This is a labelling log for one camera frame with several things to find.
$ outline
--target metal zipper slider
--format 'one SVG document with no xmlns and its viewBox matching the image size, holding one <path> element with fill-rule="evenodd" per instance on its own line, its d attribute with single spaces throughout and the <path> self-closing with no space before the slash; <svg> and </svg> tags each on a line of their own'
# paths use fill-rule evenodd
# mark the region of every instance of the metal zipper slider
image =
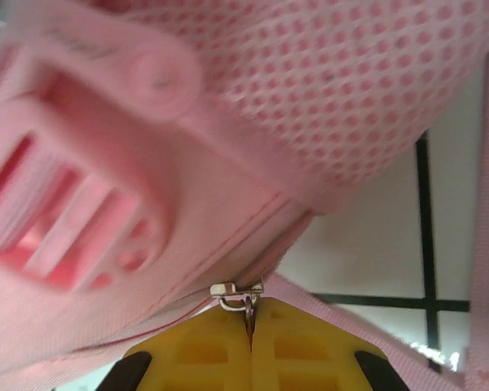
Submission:
<svg viewBox="0 0 489 391">
<path fill-rule="evenodd" d="M 244 325 L 252 347 L 255 312 L 258 299 L 264 293 L 262 280 L 246 289 L 238 289 L 234 283 L 216 283 L 210 287 L 210 296 L 217 299 L 225 311 L 244 312 Z"/>
</svg>

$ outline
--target black grout line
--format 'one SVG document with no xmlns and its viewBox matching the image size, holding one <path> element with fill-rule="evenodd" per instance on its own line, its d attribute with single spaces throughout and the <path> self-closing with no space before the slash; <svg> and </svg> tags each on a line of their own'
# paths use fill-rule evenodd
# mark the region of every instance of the black grout line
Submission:
<svg viewBox="0 0 489 391">
<path fill-rule="evenodd" d="M 430 303 L 424 298 L 337 295 L 333 293 L 313 293 L 313 296 L 329 304 L 369 305 L 376 307 L 407 308 L 425 310 Z M 437 300 L 433 303 L 437 311 L 469 312 L 469 302 L 462 300 Z"/>
<path fill-rule="evenodd" d="M 467 300 L 437 300 L 438 311 L 469 312 L 470 302 Z"/>
<path fill-rule="evenodd" d="M 314 296 L 319 300 L 330 304 L 372 305 L 377 307 L 412 308 L 417 310 L 425 309 L 424 299 L 406 297 L 350 296 L 326 293 L 314 293 Z"/>
<path fill-rule="evenodd" d="M 427 344 L 432 349 L 440 349 L 436 272 L 434 267 L 434 230 L 431 200 L 430 159 L 427 134 L 415 144 L 416 172 L 418 175 L 418 194 L 421 217 L 422 268 L 425 294 L 425 326 Z M 440 367 L 430 362 L 430 368 L 439 371 Z"/>
</svg>

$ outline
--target tile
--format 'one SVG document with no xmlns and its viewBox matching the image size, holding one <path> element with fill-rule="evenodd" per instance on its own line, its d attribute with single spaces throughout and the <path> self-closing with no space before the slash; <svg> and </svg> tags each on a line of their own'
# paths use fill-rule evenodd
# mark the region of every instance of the tile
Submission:
<svg viewBox="0 0 489 391">
<path fill-rule="evenodd" d="M 344 213 L 315 219 L 279 272 L 311 292 L 423 297 L 414 151 L 361 187 Z"/>
<path fill-rule="evenodd" d="M 368 305 L 341 305 L 408 345 L 425 345 L 425 311 Z"/>
<path fill-rule="evenodd" d="M 91 372 L 87 376 L 83 376 L 66 385 L 61 385 L 56 391 L 95 391 L 113 365 L 114 363 L 108 364 L 105 367 Z"/>
<path fill-rule="evenodd" d="M 442 311 L 438 314 L 440 324 L 440 347 L 453 371 L 465 368 L 465 350 L 469 346 L 469 313 Z"/>
<path fill-rule="evenodd" d="M 481 68 L 430 130 L 435 255 L 438 297 L 442 299 L 469 299 L 483 78 Z"/>
</svg>

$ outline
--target black plastic part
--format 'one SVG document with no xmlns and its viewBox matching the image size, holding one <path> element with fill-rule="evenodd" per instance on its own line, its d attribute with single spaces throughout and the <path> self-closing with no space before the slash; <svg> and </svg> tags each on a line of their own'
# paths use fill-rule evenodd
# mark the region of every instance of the black plastic part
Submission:
<svg viewBox="0 0 489 391">
<path fill-rule="evenodd" d="M 118 361 L 96 391 L 136 391 L 152 361 L 149 352 L 138 352 Z"/>
<path fill-rule="evenodd" d="M 355 358 L 373 391 L 410 391 L 389 361 L 364 351 L 355 352 Z"/>
</svg>

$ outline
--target yellow plastic part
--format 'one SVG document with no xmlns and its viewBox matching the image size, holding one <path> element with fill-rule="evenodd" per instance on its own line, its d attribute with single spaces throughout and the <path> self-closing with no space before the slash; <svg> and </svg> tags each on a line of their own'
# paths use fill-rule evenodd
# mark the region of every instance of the yellow plastic part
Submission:
<svg viewBox="0 0 489 391">
<path fill-rule="evenodd" d="M 372 391 L 355 352 L 375 346 L 262 298 L 250 351 L 242 313 L 215 307 L 129 350 L 152 361 L 137 391 Z"/>
</svg>

